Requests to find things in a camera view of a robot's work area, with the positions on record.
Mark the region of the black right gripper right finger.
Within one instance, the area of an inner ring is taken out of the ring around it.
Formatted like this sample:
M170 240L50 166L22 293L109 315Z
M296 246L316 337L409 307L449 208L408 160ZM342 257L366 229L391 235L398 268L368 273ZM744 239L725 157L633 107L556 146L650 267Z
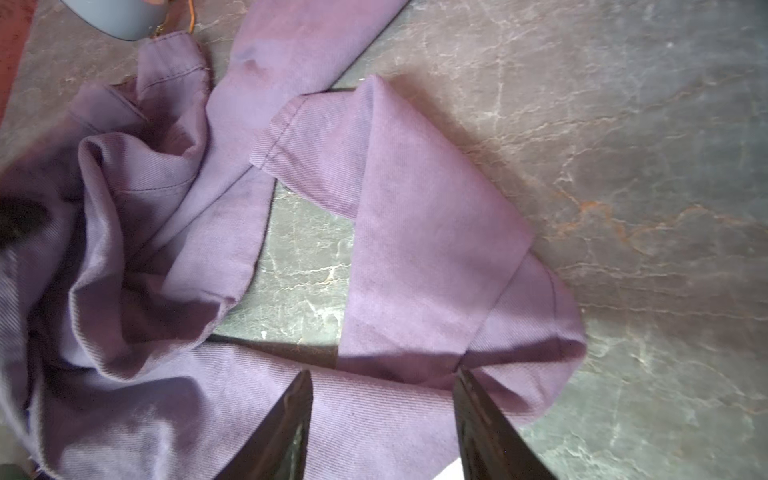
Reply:
M457 373L453 406L465 479L556 479L468 370Z

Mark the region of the purple trousers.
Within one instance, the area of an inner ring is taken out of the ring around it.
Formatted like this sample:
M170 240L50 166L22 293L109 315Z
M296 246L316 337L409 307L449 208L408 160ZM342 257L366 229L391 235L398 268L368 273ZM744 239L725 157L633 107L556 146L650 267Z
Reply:
M309 479L431 479L469 371L514 422L582 362L579 309L518 210L383 79L333 84L399 1L257 1L225 77L187 33L80 89L1 176L1 408L56 479L212 479L297 362L212 335L274 187L355 225L336 364L312 372Z

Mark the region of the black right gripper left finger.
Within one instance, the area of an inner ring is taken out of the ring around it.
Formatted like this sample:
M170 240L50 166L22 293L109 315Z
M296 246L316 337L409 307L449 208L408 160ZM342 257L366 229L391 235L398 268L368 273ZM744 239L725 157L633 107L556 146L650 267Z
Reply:
M215 479L303 479L312 404L311 373L302 370Z

